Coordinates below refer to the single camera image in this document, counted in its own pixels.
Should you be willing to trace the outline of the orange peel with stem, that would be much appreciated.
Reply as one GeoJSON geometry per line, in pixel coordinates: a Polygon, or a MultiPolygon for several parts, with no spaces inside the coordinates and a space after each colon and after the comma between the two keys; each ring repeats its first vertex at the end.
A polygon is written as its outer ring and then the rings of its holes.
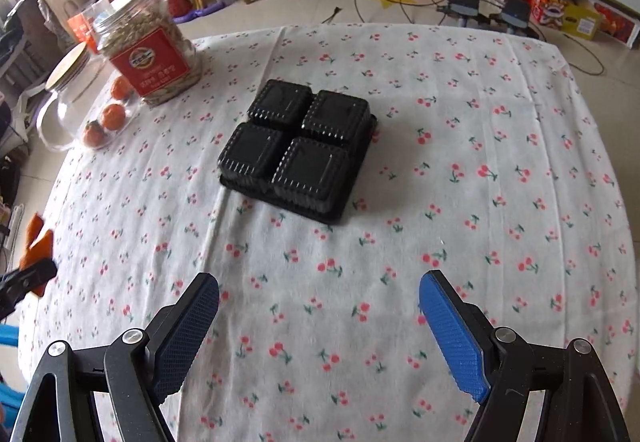
{"type": "Polygon", "coordinates": [[[42,298],[47,285],[58,275],[58,267],[53,260],[54,233],[47,229],[43,217],[34,214],[25,231],[23,254],[18,269],[28,277],[28,289],[42,298]]]}

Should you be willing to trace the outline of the black plastic tray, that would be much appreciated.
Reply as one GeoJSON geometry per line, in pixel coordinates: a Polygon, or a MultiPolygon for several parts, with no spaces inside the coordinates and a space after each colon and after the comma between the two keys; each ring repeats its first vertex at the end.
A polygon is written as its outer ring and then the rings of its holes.
{"type": "Polygon", "coordinates": [[[251,199],[335,225],[377,122],[363,98],[268,80],[218,157],[219,181],[251,199]]]}

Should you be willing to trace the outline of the blue plastic stool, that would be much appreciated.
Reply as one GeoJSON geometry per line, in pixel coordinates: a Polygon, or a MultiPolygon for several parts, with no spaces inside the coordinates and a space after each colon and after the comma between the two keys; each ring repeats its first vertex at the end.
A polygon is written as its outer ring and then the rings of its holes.
{"type": "Polygon", "coordinates": [[[28,387],[17,358],[18,327],[1,323],[1,419],[13,422],[28,387]]]}

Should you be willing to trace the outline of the cherry print tablecloth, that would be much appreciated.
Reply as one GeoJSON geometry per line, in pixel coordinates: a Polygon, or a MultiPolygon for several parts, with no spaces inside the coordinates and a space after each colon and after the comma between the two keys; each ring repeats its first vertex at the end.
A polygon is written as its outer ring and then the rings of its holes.
{"type": "Polygon", "coordinates": [[[44,210],[58,276],[20,310],[30,376],[50,342],[108,344],[192,277],[220,309],[163,411],[180,441],[460,441],[460,392],[418,308],[431,269],[533,344],[596,348],[618,402],[638,283],[620,187],[555,46],[417,25],[198,39],[201,81],[110,145],[68,153],[44,210]],[[223,187],[217,159],[268,80],[368,100],[378,120],[342,220],[223,187]]]}

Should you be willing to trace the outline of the glass pitcher with oranges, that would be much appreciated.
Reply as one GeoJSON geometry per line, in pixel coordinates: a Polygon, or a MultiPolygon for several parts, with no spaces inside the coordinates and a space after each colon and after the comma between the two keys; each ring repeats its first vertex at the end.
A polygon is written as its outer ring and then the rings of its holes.
{"type": "Polygon", "coordinates": [[[137,117],[141,100],[122,75],[85,43],[73,46],[46,81],[49,99],[36,118],[38,136],[51,152],[72,147],[100,150],[137,117]]]}

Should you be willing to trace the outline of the red label nut jar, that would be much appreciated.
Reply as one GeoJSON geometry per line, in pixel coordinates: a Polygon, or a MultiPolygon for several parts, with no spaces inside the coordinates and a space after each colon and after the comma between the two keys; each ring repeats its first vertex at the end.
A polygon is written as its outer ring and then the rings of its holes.
{"type": "Polygon", "coordinates": [[[92,27],[99,54],[147,106],[176,98],[201,79],[202,59],[178,28],[168,0],[113,0],[92,27]]]}

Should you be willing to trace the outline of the spare gripper on floor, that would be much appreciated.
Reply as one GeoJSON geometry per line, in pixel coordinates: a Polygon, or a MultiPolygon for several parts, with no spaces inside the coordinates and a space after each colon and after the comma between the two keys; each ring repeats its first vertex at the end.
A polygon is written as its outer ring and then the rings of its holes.
{"type": "Polygon", "coordinates": [[[530,7],[524,0],[444,0],[436,11],[442,14],[442,20],[456,20],[459,28],[472,24],[482,30],[539,38],[530,25],[530,7]]]}

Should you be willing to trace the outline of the yellow cardboard box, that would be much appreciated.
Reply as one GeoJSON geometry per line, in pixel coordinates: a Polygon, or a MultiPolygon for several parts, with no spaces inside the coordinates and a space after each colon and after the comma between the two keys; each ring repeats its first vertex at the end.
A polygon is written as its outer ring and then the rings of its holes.
{"type": "Polygon", "coordinates": [[[599,31],[602,16],[588,2],[574,0],[527,0],[533,20],[574,37],[591,40],[599,31]]]}

